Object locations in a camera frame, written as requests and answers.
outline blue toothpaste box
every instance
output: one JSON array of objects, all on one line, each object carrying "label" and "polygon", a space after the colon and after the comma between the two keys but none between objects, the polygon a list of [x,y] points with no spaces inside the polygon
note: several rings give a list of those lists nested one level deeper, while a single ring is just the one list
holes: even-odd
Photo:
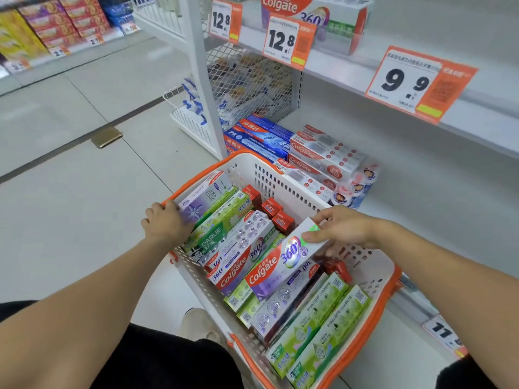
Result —
[{"label": "blue toothpaste box", "polygon": [[278,125],[264,117],[256,116],[255,114],[251,114],[249,117],[247,117],[247,120],[252,121],[254,124],[260,126],[264,130],[272,132],[274,135],[280,137],[283,140],[286,140],[287,142],[290,142],[290,138],[292,135],[294,135],[292,131],[283,128],[281,125]]},{"label": "blue toothpaste box", "polygon": [[224,141],[225,144],[229,146],[232,150],[249,149],[255,151],[260,156],[263,156],[269,162],[277,161],[280,157],[275,150],[272,150],[263,142],[254,139],[250,135],[245,134],[240,130],[237,130],[236,126],[224,132]]},{"label": "blue toothpaste box", "polygon": [[290,143],[284,139],[281,139],[277,135],[261,128],[259,125],[253,123],[247,119],[241,119],[235,126],[234,129],[243,134],[249,135],[256,139],[258,142],[263,143],[266,147],[273,150],[276,155],[280,158],[288,156],[290,151]]}]

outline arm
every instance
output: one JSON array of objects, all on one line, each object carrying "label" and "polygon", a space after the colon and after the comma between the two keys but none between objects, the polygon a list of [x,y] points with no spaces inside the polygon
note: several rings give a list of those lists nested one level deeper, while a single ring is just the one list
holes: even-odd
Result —
[{"label": "arm", "polygon": [[168,251],[188,237],[173,201],[153,203],[146,237],[87,277],[0,324],[0,388],[89,388]]},{"label": "arm", "polygon": [[342,206],[322,210],[309,242],[333,240],[379,248],[414,281],[500,389],[519,387],[519,280],[441,248],[400,225]]}]

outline left hand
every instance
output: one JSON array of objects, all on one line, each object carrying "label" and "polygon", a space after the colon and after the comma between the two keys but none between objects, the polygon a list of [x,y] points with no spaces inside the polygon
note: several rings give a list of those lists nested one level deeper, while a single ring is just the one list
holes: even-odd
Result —
[{"label": "left hand", "polygon": [[163,244],[170,250],[184,243],[193,230],[194,224],[182,221],[178,206],[172,200],[167,201],[165,206],[155,202],[145,212],[147,218],[141,220],[145,239]]}]

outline price tag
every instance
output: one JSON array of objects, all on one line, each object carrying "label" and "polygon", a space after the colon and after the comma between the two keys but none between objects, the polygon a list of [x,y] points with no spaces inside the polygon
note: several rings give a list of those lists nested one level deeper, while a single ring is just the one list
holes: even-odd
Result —
[{"label": "price tag", "polygon": [[302,71],[316,28],[314,24],[271,13],[263,55]]},{"label": "price tag", "polygon": [[140,30],[135,23],[125,23],[121,26],[121,28],[126,35],[133,34],[134,32]]},{"label": "price tag", "polygon": [[49,53],[52,54],[55,58],[62,58],[70,54],[66,46],[56,46],[55,48],[50,48]]},{"label": "price tag", "polygon": [[213,0],[209,33],[231,43],[238,43],[243,6],[227,0]]},{"label": "price tag", "polygon": [[20,73],[31,68],[27,60],[10,61],[8,65],[13,73]]},{"label": "price tag", "polygon": [[87,37],[87,41],[90,44],[90,46],[97,46],[104,43],[104,39],[100,35],[92,35],[90,37]]},{"label": "price tag", "polygon": [[390,46],[366,97],[437,124],[478,68]]},{"label": "price tag", "polygon": [[468,354],[467,348],[441,315],[426,321],[422,327],[459,358]]}]

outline white plastic basket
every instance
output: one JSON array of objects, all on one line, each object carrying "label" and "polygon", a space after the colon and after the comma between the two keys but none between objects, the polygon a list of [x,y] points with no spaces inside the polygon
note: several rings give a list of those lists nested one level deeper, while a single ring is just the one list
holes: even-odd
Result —
[{"label": "white plastic basket", "polygon": [[[306,217],[313,216],[319,210],[329,207],[327,203],[308,194],[292,179],[249,150],[237,151],[201,172],[169,199],[180,202],[208,173],[215,169],[228,173],[231,171],[239,173],[245,184],[251,184],[261,192],[263,200],[270,196],[275,197],[276,201],[284,207],[283,210],[298,224]],[[282,380],[272,373],[268,362],[261,357],[265,348],[254,334],[241,325],[236,314],[224,303],[223,295],[207,280],[203,269],[193,263],[181,248],[177,248],[171,254],[178,261],[178,269],[186,283],[224,332],[229,346],[236,351],[245,366],[250,369],[248,373],[256,377],[267,389],[291,388],[288,380]],[[373,301],[355,331],[315,381],[312,389],[327,388],[337,375],[351,363],[375,329],[388,299],[398,288],[401,270],[380,250],[367,250],[350,245],[341,251],[341,254],[345,257],[348,271],[354,282]]]}]

